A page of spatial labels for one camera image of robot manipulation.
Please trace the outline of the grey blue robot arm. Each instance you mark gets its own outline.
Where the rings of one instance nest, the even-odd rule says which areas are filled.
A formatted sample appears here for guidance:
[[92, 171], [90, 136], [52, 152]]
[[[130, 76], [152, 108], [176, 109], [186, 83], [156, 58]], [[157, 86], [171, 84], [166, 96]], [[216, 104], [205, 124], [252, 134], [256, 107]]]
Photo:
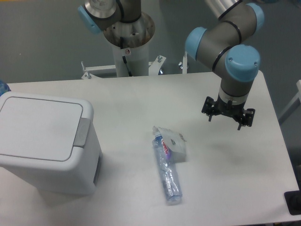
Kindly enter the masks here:
[[[197, 27], [185, 41], [185, 52], [221, 78], [218, 98], [207, 97], [202, 113], [209, 118], [223, 115], [239, 127], [250, 127], [255, 110], [245, 109], [259, 71], [258, 51], [243, 44], [263, 25], [262, 9], [241, 0], [208, 0], [218, 18], [213, 29]], [[113, 46], [119, 77], [147, 76], [148, 44], [154, 36], [152, 18], [142, 11], [139, 0], [87, 0], [78, 7], [83, 23], [94, 34], [103, 33]]]

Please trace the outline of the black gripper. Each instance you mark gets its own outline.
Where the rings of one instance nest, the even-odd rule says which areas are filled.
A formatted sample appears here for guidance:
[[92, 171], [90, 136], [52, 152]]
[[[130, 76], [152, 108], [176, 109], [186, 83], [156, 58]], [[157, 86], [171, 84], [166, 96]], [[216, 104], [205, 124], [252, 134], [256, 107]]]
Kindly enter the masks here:
[[213, 116], [220, 114], [232, 117], [238, 123], [238, 130], [240, 130], [245, 126], [251, 127], [255, 115], [255, 109], [243, 109], [244, 105], [245, 102], [239, 105], [235, 105], [233, 102], [224, 102], [220, 96], [218, 96], [217, 101], [211, 97], [206, 97], [202, 113], [208, 116], [208, 121], [211, 121]]

